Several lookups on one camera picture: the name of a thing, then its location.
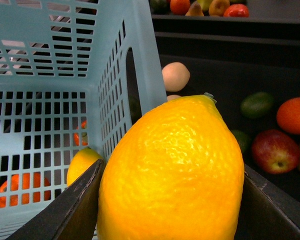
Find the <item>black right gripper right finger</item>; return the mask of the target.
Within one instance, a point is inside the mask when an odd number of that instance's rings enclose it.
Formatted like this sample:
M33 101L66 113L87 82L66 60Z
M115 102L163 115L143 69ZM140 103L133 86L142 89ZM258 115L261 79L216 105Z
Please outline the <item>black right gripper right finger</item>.
M248 165L236 240L300 240L300 203Z

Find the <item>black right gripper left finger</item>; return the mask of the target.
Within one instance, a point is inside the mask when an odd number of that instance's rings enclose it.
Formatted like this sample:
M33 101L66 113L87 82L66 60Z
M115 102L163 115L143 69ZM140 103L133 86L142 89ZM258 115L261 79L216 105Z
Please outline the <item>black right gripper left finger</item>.
M98 159L45 209L9 240L91 240L99 209L105 161Z

